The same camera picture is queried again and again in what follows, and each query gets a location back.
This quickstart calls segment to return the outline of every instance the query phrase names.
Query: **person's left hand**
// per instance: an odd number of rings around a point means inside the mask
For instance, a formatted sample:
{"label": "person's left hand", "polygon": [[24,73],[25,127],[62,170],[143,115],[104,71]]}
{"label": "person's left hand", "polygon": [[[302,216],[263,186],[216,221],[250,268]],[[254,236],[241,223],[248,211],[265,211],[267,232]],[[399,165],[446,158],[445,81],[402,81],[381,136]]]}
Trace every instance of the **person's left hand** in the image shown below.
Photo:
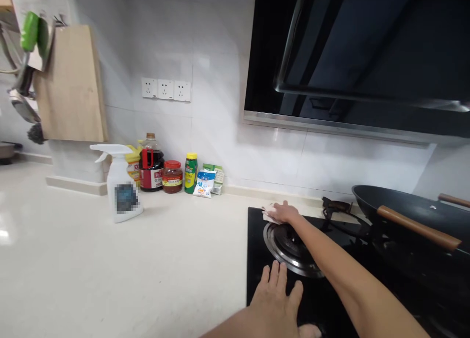
{"label": "person's left hand", "polygon": [[301,281],[295,283],[289,296],[285,294],[287,267],[274,261],[269,273],[265,266],[253,300],[248,308],[263,330],[259,337],[273,338],[319,338],[321,332],[314,325],[297,327],[297,311],[302,300],[304,287]]}

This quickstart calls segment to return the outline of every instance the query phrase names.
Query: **soy sauce bottle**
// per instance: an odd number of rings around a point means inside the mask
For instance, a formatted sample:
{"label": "soy sauce bottle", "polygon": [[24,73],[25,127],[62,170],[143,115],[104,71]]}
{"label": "soy sauce bottle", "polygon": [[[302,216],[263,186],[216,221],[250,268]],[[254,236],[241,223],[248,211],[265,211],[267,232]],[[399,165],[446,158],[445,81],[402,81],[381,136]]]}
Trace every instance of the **soy sauce bottle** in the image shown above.
{"label": "soy sauce bottle", "polygon": [[142,143],[141,159],[139,161],[142,191],[152,192],[163,189],[164,163],[163,152],[155,140],[155,134],[147,133],[147,140]]}

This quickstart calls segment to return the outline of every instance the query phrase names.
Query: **white spray bottle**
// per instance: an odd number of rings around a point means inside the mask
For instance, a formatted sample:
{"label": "white spray bottle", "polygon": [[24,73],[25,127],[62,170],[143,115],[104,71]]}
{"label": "white spray bottle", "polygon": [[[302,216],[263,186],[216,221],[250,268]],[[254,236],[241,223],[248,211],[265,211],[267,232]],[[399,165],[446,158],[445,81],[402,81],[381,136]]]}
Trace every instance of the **white spray bottle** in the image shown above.
{"label": "white spray bottle", "polygon": [[103,154],[95,162],[100,163],[108,155],[113,156],[113,163],[108,173],[108,199],[114,223],[124,222],[143,212],[139,201],[136,182],[127,173],[125,155],[132,150],[124,145],[91,145],[92,150]]}

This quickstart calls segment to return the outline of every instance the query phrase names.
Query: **black stovetop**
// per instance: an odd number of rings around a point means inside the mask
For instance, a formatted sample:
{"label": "black stovetop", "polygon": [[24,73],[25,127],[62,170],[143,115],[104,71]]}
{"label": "black stovetop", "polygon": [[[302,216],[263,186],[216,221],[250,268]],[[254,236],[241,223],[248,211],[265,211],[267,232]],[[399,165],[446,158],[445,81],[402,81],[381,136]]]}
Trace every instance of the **black stovetop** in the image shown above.
{"label": "black stovetop", "polygon": [[[345,234],[324,219],[313,217],[306,217],[306,219],[321,229],[380,280],[411,312],[430,336],[438,338],[470,337],[468,318],[465,318],[469,314],[468,310],[462,310],[462,308],[455,306],[450,309],[446,303],[436,299],[425,288],[390,268],[377,255],[374,248],[366,242]],[[331,222],[341,224],[354,233],[357,233],[361,227],[358,224]],[[274,261],[274,257],[266,247],[263,238],[266,224],[261,209],[248,208],[247,305],[250,304],[261,279],[263,267],[271,266]],[[297,317],[299,325],[316,324],[322,331],[323,337],[328,338],[358,336],[341,300],[326,278],[306,278],[289,270],[286,289],[288,294],[297,280],[301,280],[304,285],[304,294]]]}

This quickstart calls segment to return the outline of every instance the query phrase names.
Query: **sauce jar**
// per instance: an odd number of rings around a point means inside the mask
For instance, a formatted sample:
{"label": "sauce jar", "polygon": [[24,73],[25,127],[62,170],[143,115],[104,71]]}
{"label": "sauce jar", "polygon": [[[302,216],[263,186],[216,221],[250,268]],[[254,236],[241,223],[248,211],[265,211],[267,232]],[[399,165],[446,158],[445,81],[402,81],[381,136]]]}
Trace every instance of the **sauce jar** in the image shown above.
{"label": "sauce jar", "polygon": [[175,160],[166,161],[163,169],[163,191],[174,194],[183,188],[183,171],[181,163]]}

